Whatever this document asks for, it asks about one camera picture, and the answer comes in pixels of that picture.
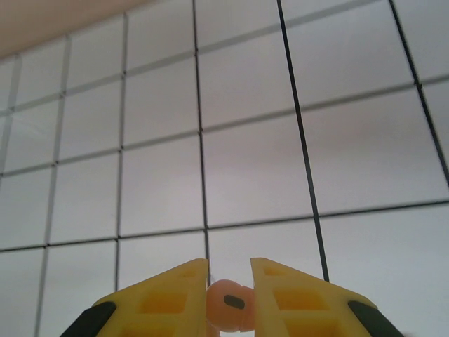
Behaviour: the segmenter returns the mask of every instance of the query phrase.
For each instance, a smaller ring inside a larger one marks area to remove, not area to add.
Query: black grid line
[[[53,220],[53,209],[55,206],[55,192],[56,192],[56,180],[58,176],[58,166],[57,162],[59,159],[60,153],[60,143],[61,143],[61,133],[62,133],[62,119],[64,117],[64,108],[65,108],[65,90],[67,88],[67,79],[69,76],[69,59],[70,52],[72,48],[72,39],[70,36],[65,37],[65,47],[64,47],[64,58],[62,61],[62,74],[61,74],[61,85],[60,85],[60,97],[58,102],[58,120],[56,124],[56,132],[55,132],[55,142],[53,148],[53,162],[51,167],[51,180],[50,180],[50,189],[48,192],[48,208],[47,208],[47,219],[46,219],[46,228],[44,235],[44,243],[43,247],[43,259],[41,266],[41,275],[39,278],[39,292],[38,292],[38,302],[37,302],[37,310],[36,310],[36,321],[34,326],[34,337],[39,337],[39,332],[41,328],[41,318],[42,318],[42,308],[43,308],[43,297],[45,294],[45,282],[46,282],[46,274],[48,267],[48,247],[50,242],[51,235],[51,225]]]
[[[126,99],[126,65],[128,62],[128,14],[123,14],[123,41],[121,56],[121,91],[120,91],[120,122],[119,122],[119,169],[117,174],[117,205],[116,205],[116,251],[114,266],[114,290],[119,290],[120,274],[120,234],[121,234],[121,202],[122,202],[122,184],[123,184],[123,142],[125,139],[125,99]]]
[[[192,15],[194,29],[195,46],[195,77],[196,77],[196,103],[198,105],[198,129],[199,129],[199,155],[201,168],[201,201],[203,203],[203,231],[204,231],[204,250],[206,258],[209,260],[208,268],[208,286],[210,286],[210,248],[209,248],[209,226],[208,226],[208,207],[206,198],[206,172],[204,168],[204,142],[203,142],[203,116],[201,113],[201,86],[199,76],[198,60],[198,27],[196,26],[196,0],[192,0]]]
[[[391,11],[393,13],[394,22],[396,23],[396,28],[398,29],[398,33],[399,33],[399,36],[401,38],[401,42],[402,42],[402,46],[403,46],[404,52],[405,52],[406,57],[407,57],[407,61],[408,61],[408,65],[410,67],[410,71],[412,72],[412,76],[413,76],[413,80],[414,80],[415,85],[416,85],[418,96],[420,97],[421,106],[422,106],[422,109],[424,110],[424,115],[425,115],[426,120],[427,120],[427,125],[429,127],[430,134],[431,134],[432,139],[434,141],[435,150],[436,150],[436,153],[438,154],[438,158],[440,160],[441,168],[443,169],[443,173],[444,173],[444,176],[446,178],[446,183],[448,184],[448,187],[449,187],[449,169],[448,169],[448,165],[446,163],[446,160],[445,160],[445,157],[444,157],[443,148],[441,147],[440,140],[438,138],[438,134],[437,134],[435,126],[434,126],[434,121],[432,120],[432,117],[430,115],[430,110],[429,110],[429,107],[427,105],[426,98],[424,96],[424,91],[422,90],[422,83],[421,83],[420,78],[418,76],[418,73],[417,73],[417,70],[416,70],[416,66],[415,66],[415,63],[413,61],[412,54],[411,54],[410,49],[408,47],[408,42],[407,42],[407,39],[406,39],[406,35],[405,35],[404,31],[403,31],[401,19],[399,18],[398,11],[396,10],[396,5],[394,4],[394,0],[389,0],[389,4],[390,4]]]
[[[423,86],[430,86],[432,84],[438,84],[446,81],[449,81],[449,74],[423,79],[421,80],[421,83]]]
[[[317,11],[311,14],[307,14],[304,16],[300,16],[297,18],[289,19],[286,21],[286,27],[294,27],[298,25],[303,25],[315,20],[320,20],[322,18],[327,18],[328,16],[343,13],[346,11],[350,11],[352,9],[365,6],[371,3],[374,3],[376,1],[381,0],[351,0],[345,4],[336,5],[327,9],[323,9],[321,11]],[[239,44],[243,41],[248,41],[250,39],[255,39],[258,37],[262,37],[264,35],[268,35],[274,32],[274,29],[276,28],[276,31],[280,31],[281,27],[279,24],[270,25],[268,27],[264,27],[262,29],[257,29],[253,32],[240,34],[237,37],[232,37],[231,39],[225,39],[223,41],[215,42],[211,45],[202,46],[198,49],[199,54],[208,53],[210,51],[216,51],[218,49],[226,48],[229,46],[233,46],[234,44]],[[131,69],[126,70],[126,76],[132,77],[138,74],[142,74],[144,72],[148,72],[150,70],[154,70],[160,67],[165,67],[167,65],[171,65],[173,63],[181,62],[183,60],[186,60],[188,58],[194,57],[195,52],[194,51],[188,51],[184,53],[180,53],[177,55],[172,55],[167,58],[157,60],[150,62],[146,65],[140,65]],[[67,95],[74,95],[76,93],[80,93],[83,91],[87,91],[89,89],[95,88],[97,86],[102,86],[108,83],[112,83],[114,81],[118,81],[121,78],[122,73],[120,74],[112,74],[107,77],[104,77],[102,79],[97,79],[95,81],[81,84],[79,86],[71,87],[67,89]],[[29,109],[31,107],[35,107],[37,105],[41,105],[44,103],[49,103],[53,100],[57,100],[59,98],[61,93],[52,93],[42,98],[37,98],[35,100],[31,100],[29,102],[21,103],[17,106],[12,106],[14,111],[22,111]],[[2,114],[10,114],[12,111],[6,111],[6,112],[0,112],[0,116]]]
[[[321,234],[321,225],[320,225],[320,218],[319,218],[319,213],[318,213],[318,204],[316,203],[314,181],[313,181],[312,174],[311,174],[309,151],[307,150],[306,135],[304,132],[304,124],[302,123],[300,100],[298,98],[297,89],[296,89],[295,73],[293,71],[293,64],[292,64],[292,59],[291,59],[291,55],[290,55],[290,46],[288,45],[286,23],[283,19],[281,0],[277,0],[277,3],[278,3],[278,10],[279,10],[279,19],[281,21],[283,45],[286,50],[288,73],[290,75],[290,82],[291,82],[291,86],[292,86],[293,101],[295,102],[295,112],[296,112],[296,118],[297,118],[297,125],[298,125],[298,129],[299,129],[299,133],[300,133],[300,141],[301,141],[301,147],[302,147],[302,155],[304,157],[304,166],[305,166],[305,170],[306,170],[307,184],[309,186],[311,208],[312,208],[312,211],[314,212],[314,223],[315,223],[315,230],[316,230],[316,239],[318,241],[318,250],[319,250],[320,259],[321,259],[321,268],[323,269],[324,280],[329,281],[328,264],[326,262],[326,253],[324,251],[323,235]]]
[[[413,202],[407,204],[393,204],[389,206],[374,206],[367,208],[359,208],[359,209],[349,209],[346,211],[333,211],[333,212],[325,212],[320,213],[320,218],[341,218],[341,217],[351,217],[351,216],[363,216],[368,214],[376,214],[376,213],[386,213],[386,212],[395,212],[395,211],[412,211],[417,209],[432,209],[435,207],[449,206],[449,199],[439,199],[439,200],[431,200],[431,201],[421,201],[421,202]],[[273,226],[273,225],[282,225],[284,223],[291,222],[304,222],[314,220],[314,216],[312,214],[305,216],[293,216],[287,218],[271,218],[271,219],[263,219],[263,220],[254,220],[247,221],[242,223],[225,223],[221,225],[214,225],[208,228],[208,232],[214,231],[224,231],[224,230],[235,230],[239,228],[249,228],[249,227],[264,227],[264,226]],[[72,240],[72,241],[63,241],[63,242],[49,242],[47,244],[31,244],[26,246],[16,246],[9,248],[0,249],[0,253],[10,253],[13,251],[28,251],[33,249],[42,249],[46,247],[59,247],[59,246],[73,246],[78,244],[93,244],[97,242],[112,242],[112,241],[123,241],[130,239],[143,239],[150,237],[165,237],[170,235],[179,235],[179,234],[187,234],[187,233],[201,233],[204,232],[204,227],[194,227],[187,228],[181,230],[166,230],[159,232],[143,232],[137,234],[125,234],[120,237],[117,236],[108,236],[108,237],[98,237],[94,239],[81,239],[81,240]]]
[[[367,91],[365,93],[348,95],[348,96],[341,97],[341,98],[323,101],[321,103],[313,103],[311,105],[302,106],[301,113],[304,114],[304,113],[308,113],[308,112],[313,112],[315,110],[320,110],[320,109],[324,109],[324,108],[328,108],[328,107],[335,107],[335,106],[343,105],[343,104],[354,103],[354,102],[358,102],[358,101],[362,101],[362,100],[367,100],[370,98],[382,97],[385,95],[393,95],[395,93],[412,90],[412,89],[414,89],[414,87],[415,87],[415,85],[412,83],[401,84],[398,86],[391,86],[388,88],[383,88],[383,89],[379,89],[379,90],[375,90],[375,91]],[[255,124],[255,123],[264,122],[264,121],[271,121],[273,119],[290,116],[292,114],[295,114],[294,107],[292,107],[291,109],[279,110],[279,111],[275,111],[275,112],[268,112],[266,114],[261,114],[259,116],[255,116],[255,117],[248,117],[245,119],[238,119],[236,121],[225,122],[225,123],[216,124],[213,126],[207,126],[207,127],[203,128],[203,134],[204,133],[213,133],[216,131],[234,128],[234,127],[238,127],[238,126],[242,126],[242,125],[246,125],[246,124]],[[81,155],[75,156],[75,157],[60,159],[56,163],[54,161],[49,161],[47,163],[38,164],[38,165],[34,165],[34,166],[28,166],[28,167],[24,167],[24,168],[18,168],[18,169],[12,170],[12,171],[4,171],[4,172],[0,172],[0,176],[3,176],[3,177],[16,176],[19,174],[38,171],[41,169],[48,169],[54,164],[57,164],[57,165],[72,164],[72,163],[76,163],[78,161],[94,159],[94,158],[107,156],[109,154],[114,154],[114,153],[119,152],[120,150],[123,150],[123,151],[135,150],[135,149],[139,149],[141,147],[149,147],[149,146],[158,145],[158,144],[162,144],[162,143],[169,143],[169,142],[172,142],[175,140],[181,140],[183,138],[192,137],[192,136],[195,136],[198,134],[199,134],[199,132],[197,130],[184,131],[184,132],[176,133],[176,134],[169,135],[169,136],[163,136],[160,138],[152,138],[152,139],[144,140],[144,141],[138,142],[138,143],[131,143],[128,145],[123,145],[123,149],[120,146],[113,147],[113,148],[109,148],[109,149],[105,149],[105,150],[100,150],[97,152],[91,152],[88,154],[81,154]]]
[[[9,88],[9,94],[8,94],[8,106],[11,106],[11,108],[8,109],[8,111],[12,112],[14,111],[14,104],[15,100],[17,98],[17,92],[19,89],[19,78],[20,78],[20,71],[22,69],[22,58],[19,55],[16,55],[14,57],[14,65],[13,65],[13,73],[11,75],[11,85]],[[13,126],[13,118],[11,115],[8,115],[5,117],[5,122],[3,126],[3,134],[1,136],[1,144],[0,144],[0,172],[4,172],[5,169],[5,163],[6,163],[6,155],[8,153],[8,144],[9,144],[9,137],[11,135],[11,127]]]

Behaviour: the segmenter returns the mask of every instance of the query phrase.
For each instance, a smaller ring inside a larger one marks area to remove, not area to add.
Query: black rubber pad
[[[348,306],[371,337],[404,337],[378,309],[357,300],[349,301]]]
[[[84,310],[61,337],[96,337],[116,308],[114,302],[104,302]]]
[[[229,306],[236,309],[245,309],[245,301],[233,295],[225,295],[223,301]]]

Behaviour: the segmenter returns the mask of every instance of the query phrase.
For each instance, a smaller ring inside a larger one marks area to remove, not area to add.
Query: orange object
[[[254,290],[221,279],[206,292],[206,317],[223,332],[254,330]]]
[[[209,322],[206,322],[206,337],[220,337],[220,332]]]

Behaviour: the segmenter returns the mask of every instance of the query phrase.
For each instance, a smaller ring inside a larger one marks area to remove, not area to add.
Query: white tile
[[[421,79],[449,73],[449,2],[396,0],[395,4]]]
[[[42,249],[0,254],[0,325],[8,337],[33,336]]]
[[[425,86],[424,92],[447,161],[449,160],[449,83]]]
[[[208,223],[311,213],[296,116],[207,133]]]
[[[16,112],[12,116],[5,171],[52,162],[58,102]]]
[[[198,138],[125,152],[122,197],[122,234],[202,227]]]
[[[123,16],[72,36],[68,87],[121,72]]]
[[[220,332],[220,337],[254,337],[254,331],[247,331],[247,332]]]
[[[192,1],[162,1],[129,13],[128,69],[194,51]]]
[[[51,170],[1,179],[0,247],[43,244]]]
[[[126,81],[125,143],[198,128],[194,59]]]
[[[285,20],[306,16],[324,11],[334,6],[353,2],[350,0],[282,0],[282,11]]]
[[[0,62],[0,111],[8,108],[9,89],[13,78],[14,60]]]
[[[117,154],[58,167],[52,242],[116,234],[118,167]]]
[[[293,107],[280,32],[199,57],[203,125]]]
[[[388,1],[288,30],[302,105],[410,83]]]
[[[59,336],[96,300],[114,292],[115,243],[50,248],[40,337]]]
[[[204,258],[205,255],[202,232],[121,240],[119,288],[131,286],[195,258]]]
[[[231,279],[253,287],[250,258],[269,258],[323,278],[312,220],[209,232],[213,281]]]
[[[321,212],[448,196],[414,90],[311,111],[303,121]]]
[[[64,46],[59,40],[22,55],[17,104],[60,92]]]
[[[278,6],[272,0],[198,0],[196,18],[199,46],[279,25]]]
[[[67,97],[60,158],[118,148],[119,120],[119,81]]]
[[[379,306],[400,331],[449,329],[449,208],[321,220],[330,281]]]

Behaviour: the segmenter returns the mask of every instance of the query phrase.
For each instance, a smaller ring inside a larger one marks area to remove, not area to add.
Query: rectangular cutout
[[[280,310],[327,310],[328,306],[317,292],[310,289],[274,289]]]
[[[346,337],[334,319],[285,319],[290,337]]]
[[[125,328],[119,337],[171,337],[175,330],[168,326],[149,327],[148,329]]]
[[[281,271],[276,270],[273,267],[264,267],[264,273],[266,276],[282,276],[284,275]]]
[[[186,293],[164,293],[153,291],[145,298],[140,306],[139,313],[180,314],[184,311],[186,300]]]

